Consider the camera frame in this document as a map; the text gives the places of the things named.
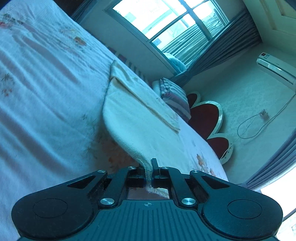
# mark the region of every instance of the triangular cutout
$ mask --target triangular cutout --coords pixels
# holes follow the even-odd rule
[[[70,188],[77,188],[77,189],[83,189],[85,188],[96,176],[88,176],[84,179],[81,179],[79,181],[76,181],[74,183],[70,183],[67,185],[67,187]]]
[[[211,177],[202,176],[203,180],[207,182],[207,184],[213,189],[221,189],[221,188],[229,188],[229,185],[219,182]]]

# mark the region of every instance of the ceiling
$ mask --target ceiling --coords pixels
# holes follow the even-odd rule
[[[296,10],[285,0],[244,0],[263,43],[296,55]]]

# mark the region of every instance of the white air conditioner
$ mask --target white air conditioner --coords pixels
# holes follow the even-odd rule
[[[267,72],[296,92],[295,67],[267,53],[262,53],[258,57],[257,64],[263,71]]]

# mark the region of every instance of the window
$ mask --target window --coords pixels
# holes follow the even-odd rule
[[[229,22],[215,0],[116,0],[106,11],[186,67]]]
[[[264,195],[276,200],[283,210],[284,221],[276,237],[280,241],[296,240],[296,168],[261,189]]]

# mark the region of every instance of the power cord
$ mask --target power cord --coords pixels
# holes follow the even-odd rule
[[[251,116],[250,118],[248,118],[248,119],[246,119],[244,122],[242,122],[238,127],[237,127],[237,135],[238,135],[238,138],[235,140],[235,142],[237,142],[239,139],[244,139],[244,140],[247,140],[247,139],[251,139],[251,138],[253,138],[253,137],[255,137],[255,136],[257,136],[259,133],[260,133],[260,131],[268,124],[268,123],[270,123],[275,117],[277,117],[281,112],[282,112],[282,110],[292,101],[292,99],[295,97],[295,95],[296,95],[296,93],[289,99],[289,101],[280,109],[280,111],[278,111],[268,122],[266,122],[261,128],[260,128],[260,130],[255,134],[255,135],[253,135],[253,136],[251,136],[251,137],[242,137],[242,135],[243,134],[245,134],[246,133],[246,131],[247,131],[247,129],[252,125],[252,123],[255,121],[255,119],[257,118],[257,116],[259,116],[260,115],[260,113],[261,112],[259,112],[258,114],[255,114],[255,115],[253,115],[253,116]],[[248,121],[249,119],[251,119],[251,118],[253,118],[253,117],[255,117],[254,118],[254,120],[248,125],[248,127],[246,128],[246,130],[240,135],[239,134],[239,128],[240,128],[240,126],[243,124],[243,123],[245,123],[246,121]],[[230,148],[232,148],[232,146],[235,144],[235,142],[233,142],[229,147],[228,147],[228,149],[223,153],[223,155],[222,155],[222,157],[224,157],[225,156],[225,154],[230,150]]]

